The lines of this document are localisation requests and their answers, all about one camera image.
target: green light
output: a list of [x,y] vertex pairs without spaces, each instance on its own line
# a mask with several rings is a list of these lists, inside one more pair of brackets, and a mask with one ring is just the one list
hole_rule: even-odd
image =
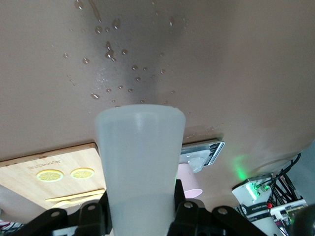
[[243,167],[243,161],[247,155],[238,155],[233,160],[234,171],[237,174],[239,180],[245,180],[249,178],[245,168]]
[[257,196],[256,196],[256,194],[254,194],[254,192],[252,191],[250,185],[251,185],[250,183],[247,184],[247,185],[246,185],[246,188],[247,188],[248,192],[250,193],[251,197],[252,197],[254,200],[257,200]]

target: black metal bracket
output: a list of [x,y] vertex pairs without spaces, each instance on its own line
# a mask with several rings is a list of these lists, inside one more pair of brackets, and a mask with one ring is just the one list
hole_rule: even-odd
[[[185,199],[182,182],[176,181],[176,216],[167,236],[266,236],[229,206],[212,213]],[[85,205],[67,215],[64,209],[50,209],[26,224],[12,236],[103,236],[110,234],[112,222],[107,193],[98,203]]]

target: translucent white cup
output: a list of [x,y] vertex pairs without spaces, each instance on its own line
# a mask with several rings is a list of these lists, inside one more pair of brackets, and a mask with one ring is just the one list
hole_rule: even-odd
[[180,110],[160,105],[122,106],[97,116],[115,236],[167,234],[185,120]]

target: white electronic device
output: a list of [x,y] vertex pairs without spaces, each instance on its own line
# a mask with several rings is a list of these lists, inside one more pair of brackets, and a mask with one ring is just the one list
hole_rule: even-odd
[[282,236],[267,207],[271,189],[265,181],[271,174],[248,178],[232,189],[245,217],[267,236]]

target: beige surface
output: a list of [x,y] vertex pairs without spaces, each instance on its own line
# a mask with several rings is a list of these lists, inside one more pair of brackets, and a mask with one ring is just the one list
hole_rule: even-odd
[[[315,138],[315,1],[94,0],[102,23],[73,2],[0,2],[0,160],[93,142],[100,111],[167,101],[187,117],[185,143],[226,142],[197,174],[212,209]],[[41,209],[6,188],[0,208],[24,220]]]
[[[61,200],[49,202],[46,199],[64,197],[89,191],[106,189],[102,163],[94,144],[70,147],[62,150],[21,157],[0,162],[0,184],[45,209],[63,205],[76,206],[82,201],[59,204]],[[90,168],[94,175],[87,179],[74,179],[71,171]],[[37,179],[37,173],[44,170],[58,170],[63,178],[55,182]],[[100,199],[101,194],[89,196],[87,200]]]

